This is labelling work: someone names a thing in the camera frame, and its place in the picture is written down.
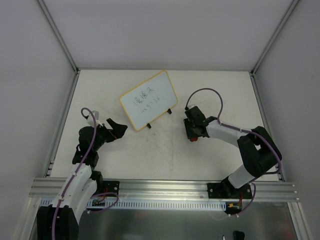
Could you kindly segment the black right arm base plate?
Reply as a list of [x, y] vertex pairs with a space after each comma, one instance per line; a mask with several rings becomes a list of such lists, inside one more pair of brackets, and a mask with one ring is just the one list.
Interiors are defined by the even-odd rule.
[[209, 199], [239, 199], [251, 200], [253, 197], [251, 186], [247, 183], [240, 188], [234, 188], [229, 183], [207, 183], [207, 194]]

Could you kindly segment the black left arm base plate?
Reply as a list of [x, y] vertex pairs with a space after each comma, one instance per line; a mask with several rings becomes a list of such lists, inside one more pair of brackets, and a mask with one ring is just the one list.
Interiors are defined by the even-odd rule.
[[116, 193], [119, 194], [120, 182], [116, 180], [104, 180], [100, 189], [101, 194]]

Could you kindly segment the yellow-framed whiteboard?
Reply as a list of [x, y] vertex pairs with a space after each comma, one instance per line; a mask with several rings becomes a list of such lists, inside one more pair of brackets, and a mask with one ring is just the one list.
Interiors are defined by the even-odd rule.
[[140, 131], [178, 104], [167, 71], [162, 70], [119, 97], [135, 131]]

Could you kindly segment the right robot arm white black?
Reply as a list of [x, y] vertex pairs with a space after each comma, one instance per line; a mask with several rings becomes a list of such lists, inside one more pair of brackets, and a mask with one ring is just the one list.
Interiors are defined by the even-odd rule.
[[200, 137], [218, 139], [237, 147], [240, 152], [242, 165], [216, 187], [209, 188], [209, 198], [236, 198], [242, 188], [281, 163], [282, 155], [264, 127], [247, 130], [227, 125], [219, 122], [217, 117], [205, 117], [198, 106], [186, 107], [185, 115], [183, 123], [188, 140], [194, 142]]

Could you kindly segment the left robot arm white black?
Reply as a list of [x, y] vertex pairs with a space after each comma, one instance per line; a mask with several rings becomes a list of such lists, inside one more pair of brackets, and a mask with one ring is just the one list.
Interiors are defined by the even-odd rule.
[[106, 121], [110, 128], [98, 120], [87, 119], [88, 126], [79, 130], [70, 174], [53, 201], [37, 211], [39, 240], [76, 240], [80, 219], [90, 198], [99, 194], [118, 195], [105, 189], [102, 173], [95, 167], [98, 150], [106, 143], [121, 139], [128, 127], [111, 118]]

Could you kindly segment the red bone-shaped whiteboard eraser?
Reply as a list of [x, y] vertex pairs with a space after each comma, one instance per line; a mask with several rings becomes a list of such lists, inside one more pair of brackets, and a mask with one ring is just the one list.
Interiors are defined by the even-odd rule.
[[189, 140], [190, 140], [191, 142], [196, 142], [196, 141], [198, 140], [198, 137], [191, 137]]

